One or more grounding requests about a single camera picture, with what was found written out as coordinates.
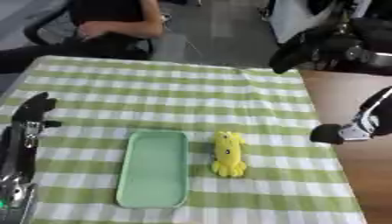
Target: stuffed animal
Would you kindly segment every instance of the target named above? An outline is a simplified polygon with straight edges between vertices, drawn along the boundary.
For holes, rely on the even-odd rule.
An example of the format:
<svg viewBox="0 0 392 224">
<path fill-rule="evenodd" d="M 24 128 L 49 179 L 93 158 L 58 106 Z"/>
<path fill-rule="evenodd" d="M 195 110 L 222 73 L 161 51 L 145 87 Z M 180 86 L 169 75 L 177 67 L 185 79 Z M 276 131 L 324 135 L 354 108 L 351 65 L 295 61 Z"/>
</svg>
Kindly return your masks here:
<svg viewBox="0 0 392 224">
<path fill-rule="evenodd" d="M 219 131 L 215 134 L 215 161 L 213 172 L 222 177 L 240 177 L 247 166 L 241 161 L 241 144 L 245 144 L 239 133 Z"/>
</svg>

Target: plastic tray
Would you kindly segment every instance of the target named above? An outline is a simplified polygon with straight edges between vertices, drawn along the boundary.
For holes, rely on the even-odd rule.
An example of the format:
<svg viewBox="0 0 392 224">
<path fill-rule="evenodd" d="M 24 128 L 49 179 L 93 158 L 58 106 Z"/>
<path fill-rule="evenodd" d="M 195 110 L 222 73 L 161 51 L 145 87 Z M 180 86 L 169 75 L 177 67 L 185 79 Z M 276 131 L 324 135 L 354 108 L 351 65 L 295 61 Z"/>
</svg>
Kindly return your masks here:
<svg viewBox="0 0 392 224">
<path fill-rule="evenodd" d="M 131 135 L 116 199 L 121 207 L 178 207 L 188 194 L 186 136 L 175 131 Z"/>
</svg>

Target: green and white checkered tablecloth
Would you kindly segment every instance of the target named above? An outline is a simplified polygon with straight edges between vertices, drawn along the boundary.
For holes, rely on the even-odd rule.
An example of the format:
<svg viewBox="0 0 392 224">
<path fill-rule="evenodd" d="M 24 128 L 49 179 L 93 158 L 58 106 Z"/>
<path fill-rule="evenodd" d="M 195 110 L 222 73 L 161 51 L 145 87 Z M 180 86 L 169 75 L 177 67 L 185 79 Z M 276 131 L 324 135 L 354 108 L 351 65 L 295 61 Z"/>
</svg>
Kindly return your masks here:
<svg viewBox="0 0 392 224">
<path fill-rule="evenodd" d="M 365 223 L 336 158 L 311 143 L 318 125 L 295 71 L 44 57 L 0 108 L 0 128 L 27 98 L 59 98 L 38 149 L 33 224 Z M 177 209 L 115 202 L 127 140 L 135 130 L 181 130 L 190 140 L 190 191 Z M 242 133 L 244 178 L 210 170 L 212 135 Z"/>
</svg>

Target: cable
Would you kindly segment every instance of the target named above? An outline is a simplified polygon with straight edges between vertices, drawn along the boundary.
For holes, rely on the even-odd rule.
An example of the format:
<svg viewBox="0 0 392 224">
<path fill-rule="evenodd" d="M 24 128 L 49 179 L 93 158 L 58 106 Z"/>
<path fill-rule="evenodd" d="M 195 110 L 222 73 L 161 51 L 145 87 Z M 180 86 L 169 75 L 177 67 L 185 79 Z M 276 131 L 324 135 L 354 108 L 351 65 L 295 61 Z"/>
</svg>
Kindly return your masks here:
<svg viewBox="0 0 392 224">
<path fill-rule="evenodd" d="M 172 32 L 174 33 L 174 31 L 172 31 L 169 27 L 167 27 L 166 23 L 164 23 L 164 28 L 168 31 L 168 32 Z M 204 58 L 203 53 L 188 39 L 188 37 L 186 35 L 185 36 L 185 42 L 191 47 L 193 48 L 193 50 L 195 50 L 195 52 L 200 56 L 201 59 Z"/>
</svg>

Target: gray floor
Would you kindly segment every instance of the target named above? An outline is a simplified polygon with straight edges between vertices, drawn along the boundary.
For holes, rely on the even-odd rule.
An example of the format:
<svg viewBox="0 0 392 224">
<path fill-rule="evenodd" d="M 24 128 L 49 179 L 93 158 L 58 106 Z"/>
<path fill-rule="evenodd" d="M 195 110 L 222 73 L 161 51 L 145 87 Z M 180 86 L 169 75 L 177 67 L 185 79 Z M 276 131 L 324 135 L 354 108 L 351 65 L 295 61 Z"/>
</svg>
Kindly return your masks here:
<svg viewBox="0 0 392 224">
<path fill-rule="evenodd" d="M 63 0 L 2 0 L 0 49 L 28 44 L 22 29 L 37 13 Z M 232 67 L 266 67 L 277 49 L 273 34 L 257 13 L 265 0 L 202 0 L 186 6 L 161 3 L 172 15 L 165 34 L 155 42 L 154 60 Z M 18 77 L 0 75 L 0 93 Z"/>
</svg>

